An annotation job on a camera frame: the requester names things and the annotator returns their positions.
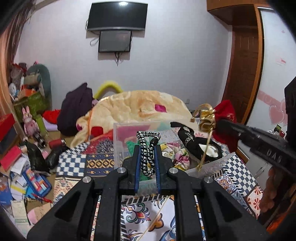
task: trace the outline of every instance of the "monitor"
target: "monitor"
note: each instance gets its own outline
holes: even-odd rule
[[[130,30],[102,30],[99,37],[99,53],[130,52]]]
[[[89,12],[87,30],[144,30],[147,7],[146,3],[125,1],[93,3]]]

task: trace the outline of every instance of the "red pen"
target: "red pen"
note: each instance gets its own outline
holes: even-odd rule
[[[33,197],[37,198],[37,199],[40,199],[41,201],[44,201],[44,202],[49,202],[49,203],[52,203],[52,200],[49,200],[47,198],[44,198],[44,197],[40,197],[34,193],[31,193]]]

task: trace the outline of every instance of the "pencil case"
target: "pencil case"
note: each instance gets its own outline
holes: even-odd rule
[[[32,188],[34,194],[45,197],[50,192],[52,186],[44,175],[34,173],[30,167],[24,170],[22,175]]]

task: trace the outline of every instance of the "wall-mounted tv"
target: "wall-mounted tv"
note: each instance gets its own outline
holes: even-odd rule
[[[91,5],[87,30],[145,30],[146,3],[98,2]]]

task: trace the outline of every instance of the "gold ribbon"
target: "gold ribbon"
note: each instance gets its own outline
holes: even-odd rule
[[[209,143],[213,134],[213,130],[216,127],[216,120],[215,120],[215,109],[210,104],[202,104],[200,105],[196,111],[193,113],[193,117],[190,119],[191,122],[195,122],[195,117],[199,115],[200,116],[200,122],[199,122],[199,129],[202,132],[208,133],[207,137],[207,146],[205,148],[205,152],[202,156],[202,159],[200,160],[200,163],[197,165],[197,170],[200,171],[201,167],[203,166],[205,162],[205,156],[207,153],[207,149],[209,147]]]

